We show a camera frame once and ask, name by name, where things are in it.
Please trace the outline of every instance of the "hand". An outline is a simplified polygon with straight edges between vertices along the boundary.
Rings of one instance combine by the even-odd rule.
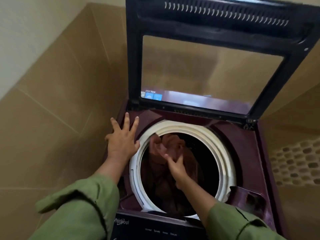
[[[183,155],[178,158],[177,162],[174,162],[168,154],[165,154],[164,158],[167,160],[169,170],[174,180],[177,182],[177,188],[182,190],[183,182],[189,177],[183,165]]]
[[[139,117],[135,118],[131,130],[129,130],[130,119],[128,112],[124,117],[123,129],[120,129],[118,122],[114,118],[111,118],[111,124],[114,132],[108,134],[105,138],[108,141],[108,159],[112,158],[127,164],[140,147],[139,141],[134,142],[134,134],[139,124]]]

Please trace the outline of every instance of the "brown cloth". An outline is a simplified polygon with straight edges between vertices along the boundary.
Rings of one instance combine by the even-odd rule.
[[[181,216],[194,214],[185,195],[175,185],[167,160],[163,157],[165,154],[175,162],[183,154],[186,173],[198,182],[198,162],[185,141],[174,134],[166,134],[162,139],[154,134],[150,138],[149,154],[145,153],[148,157],[143,157],[141,162],[142,185],[151,201],[163,211]]]

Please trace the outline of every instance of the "maroon washing machine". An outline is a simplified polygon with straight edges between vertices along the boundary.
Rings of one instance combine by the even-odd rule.
[[[112,239],[206,238],[193,212],[166,214],[146,194],[150,137],[185,140],[202,187],[289,238],[259,118],[320,36],[318,7],[274,0],[126,0],[130,121],[141,147],[119,182]]]

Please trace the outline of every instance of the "whirlpool logo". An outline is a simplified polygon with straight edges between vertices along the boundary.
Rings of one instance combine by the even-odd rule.
[[[114,222],[117,223],[117,225],[122,225],[122,224],[129,225],[129,220],[126,221],[125,219],[115,218]]]

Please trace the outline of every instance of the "green shirt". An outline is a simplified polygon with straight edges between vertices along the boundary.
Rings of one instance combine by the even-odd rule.
[[[40,200],[39,213],[57,211],[29,240],[110,240],[119,190],[109,178],[94,175]],[[284,239],[258,217],[225,203],[210,209],[206,227],[211,240]]]

